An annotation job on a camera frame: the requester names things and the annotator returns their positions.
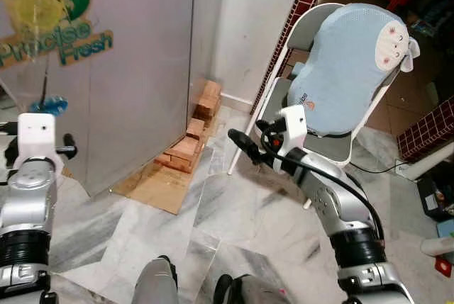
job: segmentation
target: door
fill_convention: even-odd
[[[71,5],[77,13],[77,3]],[[48,94],[69,103],[57,118],[58,136],[72,133],[79,145],[69,168],[94,195],[183,136],[192,0],[89,0],[80,12],[66,25],[79,31],[79,40],[0,76],[10,94],[27,104],[39,98],[48,65]],[[83,28],[87,21],[90,27]],[[24,93],[21,75],[32,92]]]

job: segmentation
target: white marble tile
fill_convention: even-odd
[[[392,174],[389,188],[394,229],[419,237],[437,237],[436,222],[424,213],[416,183]]]
[[[421,252],[423,238],[401,231],[399,239],[387,244],[388,259],[394,263],[415,303],[447,303],[454,299],[454,278],[434,269],[435,258]]]
[[[124,197],[109,192],[90,198],[77,181],[64,179],[55,209],[51,269],[63,272],[100,261],[125,204]]]
[[[93,264],[80,266],[76,269],[62,272],[59,275],[89,289],[90,291],[100,293],[101,290],[107,287],[115,274],[115,268],[110,268],[98,261]]]
[[[274,270],[266,256],[222,242],[216,251],[195,303],[208,304],[213,302],[216,283],[223,274],[230,274],[233,278],[243,274],[251,274],[277,288],[284,287],[279,274]]]
[[[101,262],[93,264],[93,269],[82,267],[64,275],[118,304],[126,304],[131,302],[136,280],[149,261],[166,254],[177,266],[182,264],[213,150],[205,147],[202,154],[179,215],[125,199],[121,219]],[[96,274],[106,279],[101,283],[95,280],[95,286],[90,287],[89,280]]]
[[[214,149],[213,159],[211,160],[210,175],[226,171],[236,151],[235,144],[228,138],[229,129],[245,130],[250,116],[235,109],[222,106],[216,118],[216,133],[210,137],[207,145]]]
[[[51,291],[58,294],[60,304],[115,304],[56,274],[52,275]]]
[[[347,298],[338,286],[335,272],[310,263],[301,266],[276,259],[270,259],[270,263],[295,304],[343,303]]]
[[[251,169],[206,180],[194,226],[269,257],[304,263],[319,248],[319,220],[284,176]]]
[[[370,153],[362,145],[360,145],[360,143],[357,140],[353,140],[352,156],[350,161],[353,164],[356,164],[359,167],[362,167],[370,171],[382,171],[386,169],[385,168],[386,166],[383,165],[383,163],[381,163],[380,160],[378,160],[374,155],[372,155],[372,153]]]
[[[179,303],[193,303],[204,282],[219,240],[194,228],[187,253],[177,266]]]
[[[394,136],[380,130],[363,127],[356,140],[385,166],[393,166],[399,158],[399,149]]]

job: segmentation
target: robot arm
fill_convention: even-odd
[[[16,132],[17,172],[8,180],[0,212],[0,303],[57,303],[50,293],[48,252],[57,201],[56,179],[63,162],[57,153],[75,156],[71,135],[55,149],[55,119],[48,114],[21,114]],[[4,128],[13,128],[13,124]],[[9,128],[8,134],[15,134]]]
[[[228,136],[255,164],[292,175],[311,199],[336,255],[338,284],[348,295],[345,304],[414,304],[387,261],[381,222],[364,191],[327,159],[299,149],[306,134],[303,106],[285,108],[280,115],[272,124],[258,123],[264,154],[244,133],[229,130]]]

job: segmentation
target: logo sticker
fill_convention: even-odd
[[[315,109],[315,103],[307,100],[306,93],[304,93],[303,96],[299,98],[299,104],[302,104],[305,108],[309,109],[310,111]]]
[[[1,0],[15,35],[0,39],[0,69],[58,53],[65,66],[111,49],[113,33],[93,33],[91,0]]]

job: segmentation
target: orange logo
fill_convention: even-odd
[[[307,108],[309,108],[310,111],[312,111],[315,108],[315,103],[312,101],[305,101],[304,105],[307,106]]]

